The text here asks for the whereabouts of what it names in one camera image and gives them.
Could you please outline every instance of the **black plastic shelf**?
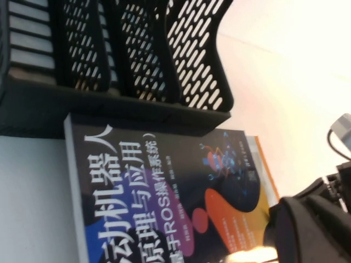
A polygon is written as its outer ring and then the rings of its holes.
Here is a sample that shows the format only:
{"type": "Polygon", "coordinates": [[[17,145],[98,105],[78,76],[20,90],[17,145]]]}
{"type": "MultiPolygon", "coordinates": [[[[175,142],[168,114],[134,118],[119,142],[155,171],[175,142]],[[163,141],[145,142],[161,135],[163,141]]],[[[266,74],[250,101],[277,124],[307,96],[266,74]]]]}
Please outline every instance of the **black plastic shelf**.
{"type": "Polygon", "coordinates": [[[230,117],[163,102],[180,98],[167,46],[168,3],[119,3],[0,1],[0,135],[63,138],[70,112],[209,130],[230,117]],[[122,18],[115,28],[111,14],[122,18]]]}
{"type": "Polygon", "coordinates": [[[167,36],[185,106],[228,112],[234,99],[219,59],[218,26],[233,0],[170,0],[167,36]]]}
{"type": "Polygon", "coordinates": [[[0,104],[0,134],[8,136],[63,138],[63,121],[69,112],[202,127],[209,131],[230,117],[230,113],[104,93],[83,93],[11,77],[4,79],[2,87],[5,93],[0,104]]]}

